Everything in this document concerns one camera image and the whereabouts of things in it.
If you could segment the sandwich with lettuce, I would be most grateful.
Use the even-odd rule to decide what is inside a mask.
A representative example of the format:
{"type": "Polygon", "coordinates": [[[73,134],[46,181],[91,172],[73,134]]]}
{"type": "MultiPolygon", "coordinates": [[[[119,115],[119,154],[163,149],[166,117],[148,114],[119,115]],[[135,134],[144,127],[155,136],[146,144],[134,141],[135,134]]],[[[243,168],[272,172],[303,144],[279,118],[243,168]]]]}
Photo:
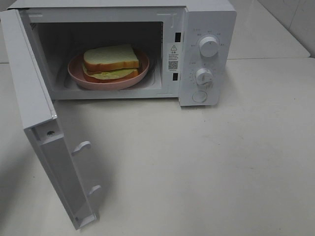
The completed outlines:
{"type": "Polygon", "coordinates": [[[83,54],[86,81],[107,83],[138,76],[140,62],[129,44],[89,49],[83,54]]]}

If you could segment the white upper microwave knob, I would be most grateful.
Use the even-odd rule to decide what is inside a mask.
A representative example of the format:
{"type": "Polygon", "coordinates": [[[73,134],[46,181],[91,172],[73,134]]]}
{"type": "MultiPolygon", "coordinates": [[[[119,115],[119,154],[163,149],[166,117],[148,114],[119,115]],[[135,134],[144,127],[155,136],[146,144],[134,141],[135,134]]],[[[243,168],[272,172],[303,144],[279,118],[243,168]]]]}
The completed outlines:
{"type": "Polygon", "coordinates": [[[210,58],[219,50],[219,41],[214,36],[205,36],[199,42],[199,51],[202,56],[210,58]]]}

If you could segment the pink round plate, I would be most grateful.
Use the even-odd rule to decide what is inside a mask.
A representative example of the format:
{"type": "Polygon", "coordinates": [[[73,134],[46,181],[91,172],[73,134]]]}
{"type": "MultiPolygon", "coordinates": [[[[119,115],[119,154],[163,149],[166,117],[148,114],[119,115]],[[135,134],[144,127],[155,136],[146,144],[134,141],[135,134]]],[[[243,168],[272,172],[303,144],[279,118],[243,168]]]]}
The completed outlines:
{"type": "Polygon", "coordinates": [[[88,82],[86,81],[86,74],[83,71],[83,54],[75,56],[69,62],[68,73],[77,85],[89,90],[122,90],[130,88],[145,78],[150,66],[150,60],[144,52],[135,49],[135,54],[139,59],[140,67],[138,68],[139,74],[132,78],[115,79],[106,83],[88,82]]]}

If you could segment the white microwave knob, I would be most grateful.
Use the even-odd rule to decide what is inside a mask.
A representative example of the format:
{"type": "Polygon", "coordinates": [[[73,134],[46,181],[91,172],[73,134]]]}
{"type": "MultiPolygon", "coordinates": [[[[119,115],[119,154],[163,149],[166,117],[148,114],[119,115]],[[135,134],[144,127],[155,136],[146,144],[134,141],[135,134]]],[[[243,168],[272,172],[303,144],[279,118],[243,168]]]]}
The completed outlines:
{"type": "Polygon", "coordinates": [[[209,83],[211,83],[213,80],[213,74],[211,70],[207,68],[201,68],[197,70],[195,77],[196,77],[196,83],[199,86],[206,86],[209,83]]]}
{"type": "Polygon", "coordinates": [[[219,41],[214,36],[205,36],[199,42],[199,51],[202,56],[210,58],[219,50],[219,41]]]}

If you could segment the white lower microwave knob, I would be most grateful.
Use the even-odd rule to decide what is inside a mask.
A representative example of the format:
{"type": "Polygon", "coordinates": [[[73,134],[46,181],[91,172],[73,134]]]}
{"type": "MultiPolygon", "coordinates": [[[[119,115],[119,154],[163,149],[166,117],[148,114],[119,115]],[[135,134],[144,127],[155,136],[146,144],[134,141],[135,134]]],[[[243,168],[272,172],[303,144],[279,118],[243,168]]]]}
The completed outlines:
{"type": "Polygon", "coordinates": [[[211,83],[213,80],[213,74],[211,70],[207,68],[201,68],[197,70],[195,77],[196,77],[196,83],[199,86],[206,86],[209,83],[211,83]]]}

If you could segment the white microwave oven body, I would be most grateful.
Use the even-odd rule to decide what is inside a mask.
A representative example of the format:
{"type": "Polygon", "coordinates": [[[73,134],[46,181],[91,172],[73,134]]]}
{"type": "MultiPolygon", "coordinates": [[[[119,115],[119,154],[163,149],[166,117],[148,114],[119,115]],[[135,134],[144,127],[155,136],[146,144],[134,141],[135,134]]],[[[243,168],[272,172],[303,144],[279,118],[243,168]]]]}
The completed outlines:
{"type": "Polygon", "coordinates": [[[18,0],[1,25],[18,95],[51,100],[176,97],[215,105],[236,20],[227,0],[18,0]],[[131,44],[150,59],[125,89],[72,81],[69,61],[85,50],[131,44]]]}

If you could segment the white microwave door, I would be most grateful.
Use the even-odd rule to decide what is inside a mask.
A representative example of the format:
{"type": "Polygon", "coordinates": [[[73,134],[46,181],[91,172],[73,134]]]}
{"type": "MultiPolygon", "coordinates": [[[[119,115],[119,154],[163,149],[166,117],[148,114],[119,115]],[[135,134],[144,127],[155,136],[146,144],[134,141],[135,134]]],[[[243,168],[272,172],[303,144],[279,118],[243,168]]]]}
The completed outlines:
{"type": "Polygon", "coordinates": [[[41,44],[34,39],[30,19],[17,9],[1,12],[1,25],[24,133],[45,170],[75,229],[96,220],[74,156],[89,141],[70,150],[44,80],[41,44]]]}

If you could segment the round white door button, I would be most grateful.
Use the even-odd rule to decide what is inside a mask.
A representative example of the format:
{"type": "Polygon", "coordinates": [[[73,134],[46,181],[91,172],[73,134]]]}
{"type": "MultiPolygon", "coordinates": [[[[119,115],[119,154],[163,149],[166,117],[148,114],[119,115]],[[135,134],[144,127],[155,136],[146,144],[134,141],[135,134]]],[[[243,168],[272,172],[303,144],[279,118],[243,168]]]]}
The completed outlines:
{"type": "Polygon", "coordinates": [[[204,91],[197,91],[192,95],[192,99],[197,103],[205,102],[207,100],[207,93],[204,91]]]}

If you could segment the glass microwave turntable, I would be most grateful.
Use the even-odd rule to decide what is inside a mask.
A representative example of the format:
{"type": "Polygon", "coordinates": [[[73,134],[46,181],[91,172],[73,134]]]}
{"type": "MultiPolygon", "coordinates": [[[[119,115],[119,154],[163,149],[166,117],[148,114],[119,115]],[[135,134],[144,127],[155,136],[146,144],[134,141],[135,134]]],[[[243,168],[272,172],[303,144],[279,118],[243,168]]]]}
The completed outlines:
{"type": "MultiPolygon", "coordinates": [[[[56,76],[55,88],[60,90],[89,90],[77,85],[77,83],[71,78],[68,73],[68,64],[72,59],[67,59],[61,64],[61,68],[56,76]]],[[[150,66],[148,74],[145,78],[126,89],[160,89],[161,77],[160,77],[160,63],[155,58],[149,58],[150,66]]]]}

